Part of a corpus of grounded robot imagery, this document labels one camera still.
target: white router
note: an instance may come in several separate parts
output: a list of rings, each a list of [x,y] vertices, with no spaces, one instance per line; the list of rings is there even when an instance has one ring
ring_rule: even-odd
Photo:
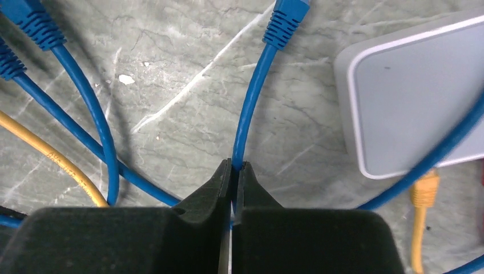
[[[372,179],[405,174],[484,88],[484,9],[352,45],[334,62],[348,152]],[[484,158],[484,124],[438,166]]]

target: gray countertop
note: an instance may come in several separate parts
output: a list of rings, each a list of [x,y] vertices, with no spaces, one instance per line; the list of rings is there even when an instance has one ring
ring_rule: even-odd
[[[273,1],[43,3],[95,87],[120,158],[180,197],[209,179],[231,155]],[[252,121],[245,158],[260,183],[282,205],[310,208],[355,207],[390,186],[395,178],[363,177],[345,151],[332,69],[336,55],[353,43],[483,5],[483,0],[313,0],[276,57]],[[84,102],[53,56],[1,15],[0,34],[25,62],[27,74],[97,138]],[[133,83],[122,83],[125,78]],[[107,170],[99,159],[14,83],[0,81],[0,90],[2,111],[65,153],[106,194]],[[3,206],[25,213],[94,206],[54,163],[6,130],[0,136]],[[440,169],[441,188],[423,241],[428,273],[484,253],[476,214],[478,199],[484,199],[478,196],[481,169],[479,162]],[[122,206],[161,205],[134,186],[123,184],[122,191]],[[413,218],[408,195],[378,213],[408,266]]]

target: gray marble tabletop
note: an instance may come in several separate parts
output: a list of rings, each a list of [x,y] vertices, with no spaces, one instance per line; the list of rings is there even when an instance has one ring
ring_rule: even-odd
[[[273,0],[44,0],[104,107],[121,159],[180,197],[231,155],[248,81],[264,44]],[[394,179],[363,177],[342,137],[333,61],[369,38],[484,5],[483,0],[313,0],[261,93],[246,160],[284,206],[351,208]],[[0,34],[31,76],[89,133],[90,114],[62,67],[0,15]],[[75,162],[106,194],[107,170],[14,83],[0,81],[0,107]],[[2,205],[94,206],[54,163],[6,130]],[[428,273],[484,253],[477,204],[482,165],[440,169],[423,241]],[[161,205],[127,183],[122,206]],[[407,194],[377,211],[391,226],[410,273],[413,210]]]

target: gray panel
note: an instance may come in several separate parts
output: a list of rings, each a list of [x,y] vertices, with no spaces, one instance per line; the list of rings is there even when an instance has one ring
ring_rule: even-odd
[[[372,54],[356,68],[366,169],[408,170],[465,115],[484,86],[484,25]],[[484,152],[478,127],[447,160]]]

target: yellow cable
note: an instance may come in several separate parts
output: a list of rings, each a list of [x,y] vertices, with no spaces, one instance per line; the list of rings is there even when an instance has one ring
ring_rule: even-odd
[[[411,261],[416,274],[423,274],[422,265],[422,239],[424,238],[425,216],[427,208],[432,207],[437,195],[440,177],[435,170],[420,178],[410,189],[410,198],[415,207],[415,220],[413,224]]]
[[[88,196],[98,207],[108,207],[106,200],[92,181],[84,174],[76,165],[69,161],[59,151],[51,147],[44,142],[37,135],[30,132],[23,125],[6,115],[3,111],[0,111],[0,125],[8,131],[12,132],[15,136],[28,143],[36,150],[44,154],[47,158],[52,160],[64,171],[67,172],[74,180],[84,189]]]

